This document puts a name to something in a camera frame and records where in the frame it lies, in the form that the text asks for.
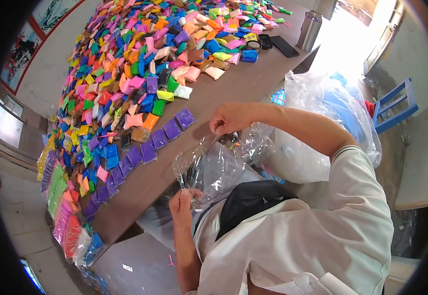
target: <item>hand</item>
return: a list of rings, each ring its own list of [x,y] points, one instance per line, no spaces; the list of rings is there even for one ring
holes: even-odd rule
[[[209,121],[211,131],[217,136],[239,131],[255,122],[258,103],[224,103],[214,111]]]
[[[198,189],[181,189],[168,203],[175,231],[191,232],[191,202],[198,194],[202,194]]]

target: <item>smartphone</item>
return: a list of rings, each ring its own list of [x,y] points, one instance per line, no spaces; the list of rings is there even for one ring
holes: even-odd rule
[[[281,53],[287,58],[292,58],[294,56],[299,56],[299,52],[297,52],[288,42],[285,41],[281,36],[273,36],[270,37],[273,45],[278,48]]]

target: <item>tape roll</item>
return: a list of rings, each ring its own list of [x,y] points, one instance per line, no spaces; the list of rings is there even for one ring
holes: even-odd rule
[[[262,44],[260,44],[258,41],[248,41],[245,47],[246,50],[255,50],[258,53],[262,51]]]

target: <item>black container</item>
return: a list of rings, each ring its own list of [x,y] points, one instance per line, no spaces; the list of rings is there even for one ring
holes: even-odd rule
[[[258,41],[262,44],[262,50],[268,50],[273,48],[273,42],[270,39],[270,36],[267,34],[259,34]]]

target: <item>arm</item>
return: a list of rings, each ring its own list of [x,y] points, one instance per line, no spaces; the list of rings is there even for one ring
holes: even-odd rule
[[[173,216],[176,275],[182,294],[198,289],[201,272],[201,262],[191,236],[192,199],[193,194],[187,189],[182,189],[169,203]]]
[[[329,156],[346,145],[357,145],[347,130],[331,119],[300,109],[282,108],[265,103],[226,103],[217,108],[210,121],[216,135],[241,130],[253,122],[279,128]]]

